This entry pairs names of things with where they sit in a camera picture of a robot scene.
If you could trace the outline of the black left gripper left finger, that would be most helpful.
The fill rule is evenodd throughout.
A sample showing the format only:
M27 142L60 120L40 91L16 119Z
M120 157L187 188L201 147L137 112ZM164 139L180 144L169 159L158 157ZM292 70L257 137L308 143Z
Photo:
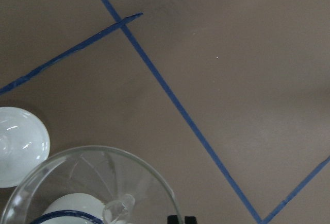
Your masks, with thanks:
M179 218L177 215L169 215L167 217L167 224L179 224Z

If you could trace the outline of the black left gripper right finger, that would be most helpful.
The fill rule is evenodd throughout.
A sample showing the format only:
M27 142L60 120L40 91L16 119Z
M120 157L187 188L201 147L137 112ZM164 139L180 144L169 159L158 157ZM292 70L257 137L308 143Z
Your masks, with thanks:
M185 216L184 218L185 224L196 224L195 216Z

